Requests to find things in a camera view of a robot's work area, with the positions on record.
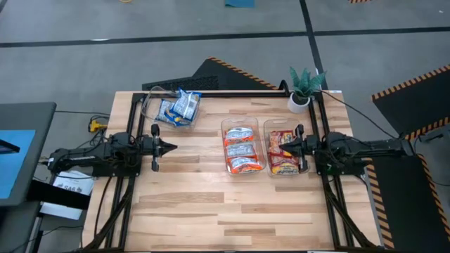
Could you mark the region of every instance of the blue object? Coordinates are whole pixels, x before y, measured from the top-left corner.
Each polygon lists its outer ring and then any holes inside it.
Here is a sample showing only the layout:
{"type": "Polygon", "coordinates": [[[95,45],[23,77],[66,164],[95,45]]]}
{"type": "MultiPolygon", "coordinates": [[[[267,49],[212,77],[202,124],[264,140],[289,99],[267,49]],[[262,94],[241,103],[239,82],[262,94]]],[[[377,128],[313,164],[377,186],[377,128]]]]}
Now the blue object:
{"type": "Polygon", "coordinates": [[[237,8],[254,8],[255,0],[225,0],[225,6],[237,8]]]}
{"type": "Polygon", "coordinates": [[[0,199],[9,198],[35,133],[35,130],[0,130],[0,139],[20,148],[18,153],[0,155],[0,199]]]}

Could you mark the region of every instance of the wooden table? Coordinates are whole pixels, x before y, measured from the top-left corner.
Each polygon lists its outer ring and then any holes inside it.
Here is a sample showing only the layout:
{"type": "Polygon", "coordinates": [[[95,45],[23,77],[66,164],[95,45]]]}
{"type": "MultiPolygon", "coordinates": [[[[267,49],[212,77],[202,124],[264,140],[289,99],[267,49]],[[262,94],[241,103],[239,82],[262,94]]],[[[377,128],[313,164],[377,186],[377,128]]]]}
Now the wooden table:
{"type": "MultiPolygon", "coordinates": [[[[333,95],[342,99],[341,93],[333,95]]],[[[132,92],[116,93],[108,135],[126,131],[131,96],[132,92]]],[[[352,135],[345,106],[328,96],[324,99],[331,131],[352,135]]],[[[225,168],[220,124],[226,118],[256,117],[261,134],[268,119],[295,118],[304,125],[305,134],[312,134],[308,111],[291,113],[287,100],[202,98],[194,130],[181,133],[159,123],[161,138],[178,148],[159,160],[160,172],[151,171],[151,157],[144,158],[134,188],[125,250],[332,249],[326,201],[312,157],[308,157],[308,173],[281,179],[271,178],[267,171],[230,176],[225,168]]],[[[159,99],[151,101],[150,116],[155,115],[159,104],[159,99]]],[[[318,108],[316,117],[321,127],[318,108]]],[[[151,123],[146,120],[145,134],[150,134],[151,123]]],[[[370,241],[379,244],[365,185],[354,176],[341,179],[349,215],[370,241]]],[[[93,238],[106,181],[101,178],[95,183],[84,225],[85,244],[93,238]]],[[[106,192],[99,229],[109,217],[114,188],[115,179],[106,192]]],[[[342,221],[336,216],[341,243],[345,244],[342,221]]],[[[118,242],[120,222],[121,218],[115,227],[113,245],[118,242]]]]}

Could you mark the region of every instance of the black floor mat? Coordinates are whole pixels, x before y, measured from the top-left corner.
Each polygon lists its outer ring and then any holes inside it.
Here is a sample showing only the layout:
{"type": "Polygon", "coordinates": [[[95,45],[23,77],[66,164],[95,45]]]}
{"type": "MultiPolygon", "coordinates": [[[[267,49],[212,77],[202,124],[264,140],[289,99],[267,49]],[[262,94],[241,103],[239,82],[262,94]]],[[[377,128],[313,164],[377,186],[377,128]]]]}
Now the black floor mat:
{"type": "Polygon", "coordinates": [[[207,91],[218,90],[220,86],[224,85],[224,80],[221,77],[216,75],[205,75],[142,84],[142,90],[150,91],[154,86],[161,86],[168,91],[178,91],[178,87],[185,91],[207,91]]]}
{"type": "Polygon", "coordinates": [[[450,65],[372,95],[397,133],[413,139],[449,123],[450,65]]]}
{"type": "Polygon", "coordinates": [[[450,252],[450,228],[423,157],[373,158],[367,172],[387,248],[450,252]]]}
{"type": "Polygon", "coordinates": [[[194,77],[215,74],[224,79],[224,84],[219,89],[228,90],[267,90],[277,89],[270,84],[244,70],[225,63],[224,61],[210,57],[205,60],[193,75],[194,77]]]}

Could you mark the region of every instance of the concrete floor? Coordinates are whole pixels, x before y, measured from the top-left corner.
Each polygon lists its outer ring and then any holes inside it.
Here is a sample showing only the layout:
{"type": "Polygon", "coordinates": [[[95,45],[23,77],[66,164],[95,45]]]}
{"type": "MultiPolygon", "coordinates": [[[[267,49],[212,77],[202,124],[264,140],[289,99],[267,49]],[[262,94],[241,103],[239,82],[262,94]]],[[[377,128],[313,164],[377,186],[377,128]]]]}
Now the concrete floor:
{"type": "MultiPolygon", "coordinates": [[[[307,5],[316,31],[437,27],[450,21],[446,0],[372,0],[365,4],[307,0],[307,5]]],[[[130,4],[9,0],[0,13],[0,42],[305,30],[297,0],[256,0],[253,9],[225,8],[223,0],[133,0],[130,4]]],[[[323,68],[328,71],[329,89],[343,90],[349,104],[393,134],[370,95],[449,63],[450,32],[316,40],[323,68]]],[[[52,100],[59,110],[109,112],[116,91],[139,90],[142,83],[191,76],[208,56],[274,84],[282,79],[291,83],[289,66],[315,68],[307,37],[0,48],[0,101],[52,100]]],[[[349,116],[357,138],[386,138],[350,109],[349,116]]],[[[86,131],[89,117],[56,114],[43,155],[90,139],[86,131]]],[[[435,154],[428,145],[419,143],[418,149],[435,154]]],[[[440,173],[439,162],[430,164],[439,182],[450,183],[450,175],[440,173]]],[[[39,177],[47,174],[45,167],[38,167],[39,177]]],[[[449,188],[438,188],[442,202],[450,205],[449,188]]],[[[52,226],[60,226],[60,220],[49,221],[46,228],[52,226]]],[[[42,239],[39,251],[70,251],[78,244],[79,231],[56,231],[42,239]]]]}

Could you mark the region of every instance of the green leaves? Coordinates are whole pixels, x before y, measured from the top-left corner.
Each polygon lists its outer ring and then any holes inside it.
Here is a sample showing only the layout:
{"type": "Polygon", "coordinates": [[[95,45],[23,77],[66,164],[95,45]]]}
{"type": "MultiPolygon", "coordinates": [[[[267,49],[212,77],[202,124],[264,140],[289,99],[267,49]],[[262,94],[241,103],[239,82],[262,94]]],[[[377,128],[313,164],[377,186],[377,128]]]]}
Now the green leaves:
{"type": "Polygon", "coordinates": [[[289,73],[294,83],[295,94],[305,98],[312,95],[315,90],[320,89],[320,86],[325,81],[326,74],[326,72],[324,72],[311,79],[311,72],[304,68],[302,78],[300,79],[297,72],[292,67],[289,68],[289,73]]]}

